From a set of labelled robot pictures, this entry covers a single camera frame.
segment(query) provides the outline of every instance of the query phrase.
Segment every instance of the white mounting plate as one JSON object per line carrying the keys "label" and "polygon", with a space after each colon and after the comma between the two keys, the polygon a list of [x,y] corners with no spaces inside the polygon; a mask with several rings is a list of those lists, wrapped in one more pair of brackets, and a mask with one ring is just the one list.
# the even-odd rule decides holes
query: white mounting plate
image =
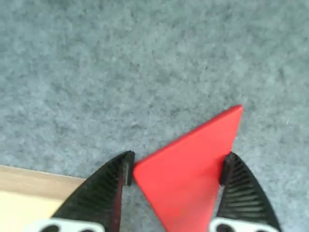
{"label": "white mounting plate", "polygon": [[59,228],[58,232],[82,232],[86,230],[92,232],[105,232],[104,227],[96,222],[78,221],[55,217],[37,220],[27,226],[24,229],[24,232],[41,232],[44,228],[52,225],[55,225]]}
{"label": "white mounting plate", "polygon": [[272,226],[242,220],[234,220],[224,217],[215,217],[209,225],[209,232],[217,232],[217,227],[220,225],[227,225],[233,229],[234,232],[279,232]]}

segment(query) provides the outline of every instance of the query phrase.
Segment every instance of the wooden floor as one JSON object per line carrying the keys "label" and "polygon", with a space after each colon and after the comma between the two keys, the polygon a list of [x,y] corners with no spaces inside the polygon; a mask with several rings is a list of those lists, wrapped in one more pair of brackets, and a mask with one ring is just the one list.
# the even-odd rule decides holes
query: wooden floor
{"label": "wooden floor", "polygon": [[50,217],[83,179],[0,165],[0,231]]}

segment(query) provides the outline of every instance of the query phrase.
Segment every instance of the red plastic piece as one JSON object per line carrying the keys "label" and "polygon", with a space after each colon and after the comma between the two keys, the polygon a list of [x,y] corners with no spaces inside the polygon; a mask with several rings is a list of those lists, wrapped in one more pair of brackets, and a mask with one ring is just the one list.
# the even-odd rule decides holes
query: red plastic piece
{"label": "red plastic piece", "polygon": [[168,232],[207,231],[241,113],[233,106],[136,164],[134,177]]}

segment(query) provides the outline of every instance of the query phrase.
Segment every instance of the gray carpet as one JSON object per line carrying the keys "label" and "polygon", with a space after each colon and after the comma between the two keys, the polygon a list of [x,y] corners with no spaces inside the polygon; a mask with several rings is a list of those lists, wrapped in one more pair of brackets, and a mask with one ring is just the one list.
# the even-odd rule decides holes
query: gray carpet
{"label": "gray carpet", "polygon": [[[309,231],[309,1],[2,0],[0,164],[80,177],[245,107],[233,151]],[[122,232],[163,231],[138,188]]]}

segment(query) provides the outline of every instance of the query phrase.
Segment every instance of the ribbed texture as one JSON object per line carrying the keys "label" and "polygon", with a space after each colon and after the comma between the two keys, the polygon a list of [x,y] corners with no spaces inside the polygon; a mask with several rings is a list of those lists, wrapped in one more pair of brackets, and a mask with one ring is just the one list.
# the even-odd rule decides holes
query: ribbed texture
{"label": "ribbed texture", "polygon": [[113,229],[120,224],[124,169],[132,171],[133,163],[133,152],[110,160],[86,179],[53,217],[97,222],[104,226],[106,232],[114,232]]}
{"label": "ribbed texture", "polygon": [[281,231],[265,193],[249,168],[234,153],[226,160],[225,188],[217,216],[264,223]]}

